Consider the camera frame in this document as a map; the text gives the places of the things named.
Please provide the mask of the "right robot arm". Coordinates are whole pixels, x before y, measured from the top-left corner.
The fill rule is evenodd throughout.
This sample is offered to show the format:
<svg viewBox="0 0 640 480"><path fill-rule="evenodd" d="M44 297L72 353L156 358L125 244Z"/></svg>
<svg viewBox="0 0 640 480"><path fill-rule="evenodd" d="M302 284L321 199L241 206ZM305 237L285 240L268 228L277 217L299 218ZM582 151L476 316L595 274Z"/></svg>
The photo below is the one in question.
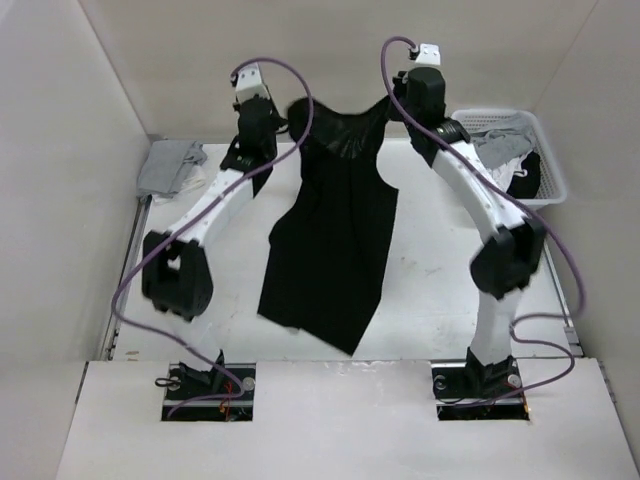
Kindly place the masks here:
<svg viewBox="0 0 640 480"><path fill-rule="evenodd" d="M445 81L438 69L399 72L392 96L393 119L404 123L413 149L453 191L482 241L469 266L479 291L474 337L464 367L436 379L434 392L446 399L498 397L517 379L510 327L538 270L546 230L496 193L469 134L445 115Z"/></svg>

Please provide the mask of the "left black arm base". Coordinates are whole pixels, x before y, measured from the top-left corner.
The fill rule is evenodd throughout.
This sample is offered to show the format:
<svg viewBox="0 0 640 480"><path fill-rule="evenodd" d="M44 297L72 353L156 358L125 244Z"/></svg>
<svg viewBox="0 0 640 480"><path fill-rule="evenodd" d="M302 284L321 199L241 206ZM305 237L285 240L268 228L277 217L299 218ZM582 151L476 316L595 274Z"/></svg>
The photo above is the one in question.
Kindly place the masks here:
<svg viewBox="0 0 640 480"><path fill-rule="evenodd" d="M161 420L173 422L250 422L253 420L257 368L255 364L226 364L242 381L244 393L215 368L195 370L180 362L155 379L163 390Z"/></svg>

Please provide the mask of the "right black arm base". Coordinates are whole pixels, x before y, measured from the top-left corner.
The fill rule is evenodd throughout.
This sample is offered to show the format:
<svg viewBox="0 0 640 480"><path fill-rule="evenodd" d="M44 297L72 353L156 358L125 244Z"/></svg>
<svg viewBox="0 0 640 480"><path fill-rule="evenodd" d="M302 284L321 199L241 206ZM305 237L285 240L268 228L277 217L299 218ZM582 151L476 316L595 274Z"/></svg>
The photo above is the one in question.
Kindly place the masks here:
<svg viewBox="0 0 640 480"><path fill-rule="evenodd" d="M431 368L436 413L442 421L528 421L529 412L523 393L501 400L505 395L522 386L520 372L515 361L506 372L490 378L487 383L475 387L466 375L465 364L435 363Z"/></svg>

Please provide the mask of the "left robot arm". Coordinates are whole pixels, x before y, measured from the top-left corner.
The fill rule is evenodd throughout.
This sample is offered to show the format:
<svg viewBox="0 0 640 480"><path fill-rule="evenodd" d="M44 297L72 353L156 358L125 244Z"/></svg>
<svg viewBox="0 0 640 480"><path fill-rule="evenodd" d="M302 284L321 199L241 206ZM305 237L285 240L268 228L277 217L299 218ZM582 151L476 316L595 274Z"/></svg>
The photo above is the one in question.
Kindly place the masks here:
<svg viewBox="0 0 640 480"><path fill-rule="evenodd" d="M213 297L207 249L265 185L278 154L277 133L286 125L271 99L255 95L234 109L238 133L209 188L178 221L164 231L149 231L143 240L143 255L148 256L175 231L202 217L142 269L143 296L155 310L171 313L187 325L207 310Z"/></svg>

